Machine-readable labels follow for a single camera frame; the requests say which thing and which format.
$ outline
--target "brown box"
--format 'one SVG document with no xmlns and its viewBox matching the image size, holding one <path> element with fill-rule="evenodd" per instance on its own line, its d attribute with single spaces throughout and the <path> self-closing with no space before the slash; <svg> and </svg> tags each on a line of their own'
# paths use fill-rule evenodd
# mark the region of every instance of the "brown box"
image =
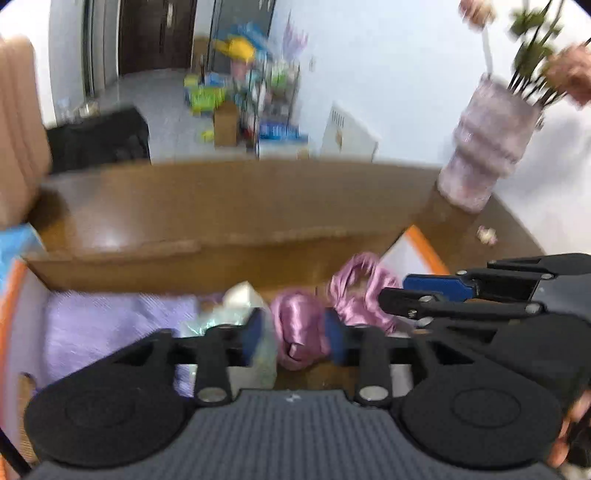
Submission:
<svg viewBox="0 0 591 480">
<path fill-rule="evenodd" d="M 207 64 L 207 52 L 209 51 L 209 37 L 198 36 L 193 37 L 193 54 L 191 56 L 191 71 L 193 73 L 199 72 L 199 61 L 201 57 L 205 64 Z"/>
<path fill-rule="evenodd" d="M 213 114 L 213 143 L 216 147 L 235 147 L 238 144 L 238 107 L 226 100 Z"/>
</svg>

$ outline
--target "dried flower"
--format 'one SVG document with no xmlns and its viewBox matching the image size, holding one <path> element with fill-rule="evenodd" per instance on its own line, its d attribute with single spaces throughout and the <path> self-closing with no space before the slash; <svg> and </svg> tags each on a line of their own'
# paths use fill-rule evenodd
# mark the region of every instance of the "dried flower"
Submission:
<svg viewBox="0 0 591 480">
<path fill-rule="evenodd" d="M 495 9 L 488 0 L 460 0 L 460 13 L 479 30 L 496 18 Z"/>
<path fill-rule="evenodd" d="M 558 93 L 567 93 L 580 107 L 591 102 L 591 52 L 584 44 L 551 55 L 542 71 Z"/>
</svg>

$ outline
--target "lavender towel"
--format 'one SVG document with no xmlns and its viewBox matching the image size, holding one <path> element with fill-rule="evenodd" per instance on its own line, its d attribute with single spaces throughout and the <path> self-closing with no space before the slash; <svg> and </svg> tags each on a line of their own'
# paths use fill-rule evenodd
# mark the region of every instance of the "lavender towel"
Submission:
<svg viewBox="0 0 591 480">
<path fill-rule="evenodd" d="M 178 331 L 199 313 L 195 296 L 53 293 L 46 309 L 43 352 L 55 382 L 162 328 Z M 187 365 L 177 367 L 175 389 L 192 396 Z"/>
</svg>

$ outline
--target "green plant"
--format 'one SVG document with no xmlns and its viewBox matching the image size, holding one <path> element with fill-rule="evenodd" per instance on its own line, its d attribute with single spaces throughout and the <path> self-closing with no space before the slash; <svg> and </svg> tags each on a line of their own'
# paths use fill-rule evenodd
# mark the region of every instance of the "green plant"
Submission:
<svg viewBox="0 0 591 480">
<path fill-rule="evenodd" d="M 513 24 L 509 29 L 521 47 L 513 62 L 514 74 L 509 83 L 512 93 L 521 95 L 525 100 L 533 100 L 542 107 L 551 105 L 564 95 L 552 88 L 543 76 L 545 61 L 555 53 L 549 40 L 556 38 L 562 27 L 558 24 L 564 7 L 564 0 L 559 0 L 558 9 L 552 21 L 548 20 L 553 0 L 548 0 L 540 10 L 529 9 L 527 3 L 523 9 L 511 13 Z"/>
</svg>

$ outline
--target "finger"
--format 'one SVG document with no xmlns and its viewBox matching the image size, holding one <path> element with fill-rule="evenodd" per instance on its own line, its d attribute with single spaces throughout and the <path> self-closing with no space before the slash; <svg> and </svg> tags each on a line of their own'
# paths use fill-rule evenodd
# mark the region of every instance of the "finger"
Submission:
<svg viewBox="0 0 591 480">
<path fill-rule="evenodd" d="M 571 421 L 579 421 L 585 415 L 585 412 L 591 407 L 591 390 L 587 390 L 583 395 L 573 404 L 569 410 L 567 418 Z"/>
<path fill-rule="evenodd" d="M 559 439 L 566 437 L 566 434 L 569 431 L 569 426 L 570 422 L 567 419 L 564 419 L 562 421 L 562 428 L 560 429 L 560 433 L 558 434 Z"/>
<path fill-rule="evenodd" d="M 552 445 L 552 449 L 550 450 L 550 455 L 548 456 L 548 464 L 554 468 L 558 468 L 566 461 L 566 457 L 569 454 L 569 446 L 563 440 L 556 440 L 554 445 Z"/>
</svg>

